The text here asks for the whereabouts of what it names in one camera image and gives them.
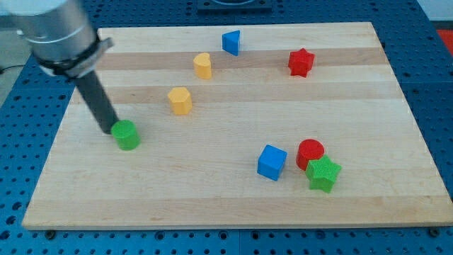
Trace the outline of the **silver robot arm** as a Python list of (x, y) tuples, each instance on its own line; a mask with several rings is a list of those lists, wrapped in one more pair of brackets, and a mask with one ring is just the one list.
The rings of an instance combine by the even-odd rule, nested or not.
[(96, 64), (113, 46), (100, 39), (80, 1), (4, 0), (6, 12), (41, 69), (50, 76), (72, 81), (105, 134), (119, 120), (96, 74)]

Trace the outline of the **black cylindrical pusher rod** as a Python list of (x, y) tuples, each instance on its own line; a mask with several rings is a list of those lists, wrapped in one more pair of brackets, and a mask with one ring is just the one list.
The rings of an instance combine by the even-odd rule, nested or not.
[(99, 128), (103, 133), (110, 135), (119, 118), (96, 72), (91, 71), (75, 79), (74, 83)]

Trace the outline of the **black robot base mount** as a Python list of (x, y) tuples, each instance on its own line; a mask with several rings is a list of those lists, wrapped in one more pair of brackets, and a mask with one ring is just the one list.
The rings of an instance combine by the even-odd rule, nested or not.
[(197, 0), (199, 13), (211, 11), (269, 11), (273, 0)]

